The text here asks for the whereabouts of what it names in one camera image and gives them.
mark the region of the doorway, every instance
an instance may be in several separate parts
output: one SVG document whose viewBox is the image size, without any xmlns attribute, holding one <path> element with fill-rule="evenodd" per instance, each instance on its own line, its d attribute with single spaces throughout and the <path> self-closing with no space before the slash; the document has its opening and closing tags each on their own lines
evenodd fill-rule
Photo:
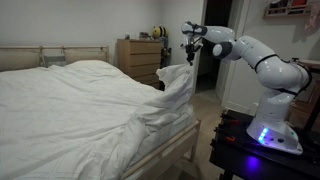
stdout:
<svg viewBox="0 0 320 180">
<path fill-rule="evenodd" d="M 205 26 L 228 26 L 231 6 L 233 0 L 207 1 Z M 220 60 L 212 55 L 214 43 L 202 40 L 203 47 L 201 48 L 199 67 L 197 75 L 196 92 L 201 93 L 209 90 L 214 90 L 216 87 Z"/>
</svg>

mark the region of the black table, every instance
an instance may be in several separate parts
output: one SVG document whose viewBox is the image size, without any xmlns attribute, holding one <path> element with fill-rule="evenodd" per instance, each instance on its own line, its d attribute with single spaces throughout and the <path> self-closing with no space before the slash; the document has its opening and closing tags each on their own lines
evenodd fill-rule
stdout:
<svg viewBox="0 0 320 180">
<path fill-rule="evenodd" d="M 320 179 L 319 152 L 303 144 L 301 156 L 262 147 L 246 133 L 252 116 L 231 110 L 227 115 L 237 119 L 238 123 L 230 125 L 229 118 L 222 118 L 224 125 L 219 129 L 223 133 L 216 133 L 212 140 L 210 156 L 211 163 L 225 170 L 223 179 L 232 179 L 233 174 L 253 180 Z M 227 141 L 225 134 L 234 136 L 236 140 Z"/>
</svg>

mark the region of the wooden bed frame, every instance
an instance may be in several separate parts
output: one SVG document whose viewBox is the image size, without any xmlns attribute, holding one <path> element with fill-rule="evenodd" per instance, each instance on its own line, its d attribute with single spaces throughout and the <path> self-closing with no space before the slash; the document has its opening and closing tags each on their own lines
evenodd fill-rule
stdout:
<svg viewBox="0 0 320 180">
<path fill-rule="evenodd" d="M 88 48 L 105 48 L 109 52 L 108 46 L 15 46 L 15 47 L 0 47 L 0 50 L 23 50 L 23 49 L 39 49 L 40 62 L 43 62 L 43 50 L 56 49 L 63 51 L 64 49 L 88 49 Z M 178 132 L 168 141 L 164 142 L 158 148 L 147 154 L 144 158 L 127 168 L 122 174 L 121 179 L 157 179 L 167 171 L 172 165 L 177 162 L 182 156 L 191 150 L 190 161 L 194 162 L 197 148 L 198 135 L 200 131 L 200 120 L 195 120 L 189 126 Z"/>
</svg>

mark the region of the floor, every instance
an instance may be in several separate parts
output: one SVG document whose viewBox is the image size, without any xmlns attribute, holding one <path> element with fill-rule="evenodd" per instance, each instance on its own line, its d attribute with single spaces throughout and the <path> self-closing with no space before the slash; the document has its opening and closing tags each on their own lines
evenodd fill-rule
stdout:
<svg viewBox="0 0 320 180">
<path fill-rule="evenodd" d="M 190 104 L 194 108 L 196 118 L 201 120 L 195 163 L 182 158 L 160 178 L 161 180 L 216 180 L 223 172 L 209 162 L 213 130 L 219 124 L 223 111 L 220 100 L 214 90 L 209 90 L 193 95 Z"/>
</svg>

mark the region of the wooden dresser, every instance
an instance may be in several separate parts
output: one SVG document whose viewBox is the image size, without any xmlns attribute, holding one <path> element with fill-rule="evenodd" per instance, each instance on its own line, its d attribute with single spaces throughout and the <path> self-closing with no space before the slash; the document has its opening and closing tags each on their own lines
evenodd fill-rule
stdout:
<svg viewBox="0 0 320 180">
<path fill-rule="evenodd" d="M 161 43 L 118 39 L 118 61 L 122 72 L 132 79 L 159 89 Z"/>
</svg>

